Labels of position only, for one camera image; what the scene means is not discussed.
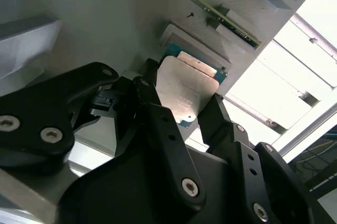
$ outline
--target black plastic part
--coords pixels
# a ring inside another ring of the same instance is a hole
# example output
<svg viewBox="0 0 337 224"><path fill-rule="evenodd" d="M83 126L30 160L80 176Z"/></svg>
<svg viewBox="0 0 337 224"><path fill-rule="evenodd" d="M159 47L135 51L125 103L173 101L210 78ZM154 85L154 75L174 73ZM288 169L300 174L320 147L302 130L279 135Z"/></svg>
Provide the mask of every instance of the black plastic part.
<svg viewBox="0 0 337 224"><path fill-rule="evenodd" d="M159 64L153 59L147 59L143 69L143 78L149 83L157 85L157 72Z"/></svg>
<svg viewBox="0 0 337 224"><path fill-rule="evenodd" d="M136 77L134 84L140 104L137 117L145 125L150 145L160 153L172 195L178 204L200 211L205 205L206 193L171 110L161 106L153 83ZM189 196L183 190L182 181L185 178L197 184L199 193L196 197Z"/></svg>
<svg viewBox="0 0 337 224"><path fill-rule="evenodd" d="M60 201L57 223L228 223L229 166L207 153L189 149L189 155L207 191L201 211L177 204L160 153L145 143L71 185Z"/></svg>
<svg viewBox="0 0 337 224"><path fill-rule="evenodd" d="M232 193L238 196L233 206L244 212L241 222L261 223L253 210L253 205L258 203L269 216L268 223L274 223L259 155L248 147L247 132L231 122L220 95L213 95L198 121L204 143L210 146L207 152L228 161L233 169Z"/></svg>
<svg viewBox="0 0 337 224"><path fill-rule="evenodd" d="M323 207L309 193L280 154L266 143L255 147L259 154L263 175L267 184L272 210L282 223L324 223L335 222Z"/></svg>
<svg viewBox="0 0 337 224"><path fill-rule="evenodd" d="M91 63L1 97L0 115L15 116L21 124L12 132L0 132L0 167L36 173L60 169L74 144L67 105L117 78L108 66ZM63 138L43 141L40 132L46 127L58 128Z"/></svg>

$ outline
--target screw hole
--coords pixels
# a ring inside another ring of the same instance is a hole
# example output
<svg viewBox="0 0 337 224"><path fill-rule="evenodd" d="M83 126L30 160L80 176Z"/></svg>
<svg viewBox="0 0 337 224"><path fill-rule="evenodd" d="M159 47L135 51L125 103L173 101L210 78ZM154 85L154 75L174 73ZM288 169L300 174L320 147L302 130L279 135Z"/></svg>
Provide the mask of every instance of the screw hole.
<svg viewBox="0 0 337 224"><path fill-rule="evenodd" d="M257 175L257 172L254 170L254 169L250 169L251 173L256 176Z"/></svg>
<svg viewBox="0 0 337 224"><path fill-rule="evenodd" d="M47 132L47 134L46 134L47 136L51 136L51 137L54 137L54 138L56 138L57 137L57 133L55 133L55 132Z"/></svg>
<svg viewBox="0 0 337 224"><path fill-rule="evenodd" d="M112 72L110 70L103 70L103 73L106 75L112 75Z"/></svg>
<svg viewBox="0 0 337 224"><path fill-rule="evenodd" d="M145 80L141 80L141 83L144 84L145 86L149 86L149 83Z"/></svg>
<svg viewBox="0 0 337 224"><path fill-rule="evenodd" d="M175 141L175 136L172 135L172 134L169 134L169 135L168 135L168 138L169 138L171 141Z"/></svg>
<svg viewBox="0 0 337 224"><path fill-rule="evenodd" d="M164 121L164 122L168 122L169 119L166 117L166 116L161 116L161 119Z"/></svg>
<svg viewBox="0 0 337 224"><path fill-rule="evenodd" d="M0 125L3 127L9 128L13 125L13 122L11 120L3 120L0 122Z"/></svg>
<svg viewBox="0 0 337 224"><path fill-rule="evenodd" d="M251 159L252 161L254 161L255 159L253 158L252 155L248 154L248 158Z"/></svg>

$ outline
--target metal bracket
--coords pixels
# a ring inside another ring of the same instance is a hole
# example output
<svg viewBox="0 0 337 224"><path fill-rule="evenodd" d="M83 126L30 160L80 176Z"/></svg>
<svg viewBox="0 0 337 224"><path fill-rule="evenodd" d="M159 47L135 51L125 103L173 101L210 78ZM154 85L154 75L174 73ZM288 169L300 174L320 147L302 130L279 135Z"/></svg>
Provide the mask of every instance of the metal bracket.
<svg viewBox="0 0 337 224"><path fill-rule="evenodd" d="M1 97L0 115L7 117L0 123L11 130L0 129L0 167L36 173L60 169L74 144L73 111L67 105L117 78L108 66L91 63Z"/></svg>
<svg viewBox="0 0 337 224"><path fill-rule="evenodd" d="M210 146L207 152L226 160L234 170L234 180L240 184L237 203L243 203L246 219L256 224L272 223L259 155L248 147L244 128L230 120L220 95L211 98L198 121L204 143Z"/></svg>
<svg viewBox="0 0 337 224"><path fill-rule="evenodd" d="M153 84L141 77L134 83L150 145L160 154L172 194L179 203L200 211L206 203L206 192L171 110L161 106Z"/></svg>

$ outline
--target metal plate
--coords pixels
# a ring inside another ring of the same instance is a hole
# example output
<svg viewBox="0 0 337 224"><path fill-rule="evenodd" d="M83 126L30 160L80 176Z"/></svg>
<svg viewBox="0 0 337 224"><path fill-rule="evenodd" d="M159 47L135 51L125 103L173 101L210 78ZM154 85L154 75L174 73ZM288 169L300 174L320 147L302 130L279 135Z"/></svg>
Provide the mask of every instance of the metal plate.
<svg viewBox="0 0 337 224"><path fill-rule="evenodd" d="M215 77L216 70L207 64L199 61L198 59L194 58L193 56L181 51L177 57L182 62L187 63L189 66L194 67L195 69L205 73L211 78Z"/></svg>
<svg viewBox="0 0 337 224"><path fill-rule="evenodd" d="M194 121L218 88L217 80L173 56L166 57L158 70L159 98L177 123Z"/></svg>

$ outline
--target black mechanical arm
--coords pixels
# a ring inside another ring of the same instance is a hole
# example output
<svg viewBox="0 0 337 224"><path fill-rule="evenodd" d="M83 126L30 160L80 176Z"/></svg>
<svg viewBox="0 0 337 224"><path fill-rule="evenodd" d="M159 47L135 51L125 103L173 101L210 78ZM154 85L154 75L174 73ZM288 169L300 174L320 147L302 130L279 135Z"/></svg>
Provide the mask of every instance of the black mechanical arm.
<svg viewBox="0 0 337 224"><path fill-rule="evenodd" d="M334 223L272 146L250 146L218 94L197 117L207 153L186 146L157 68L148 59L129 80L91 63L1 97L2 207L62 224ZM116 156L77 178L74 132L101 116L114 118Z"/></svg>

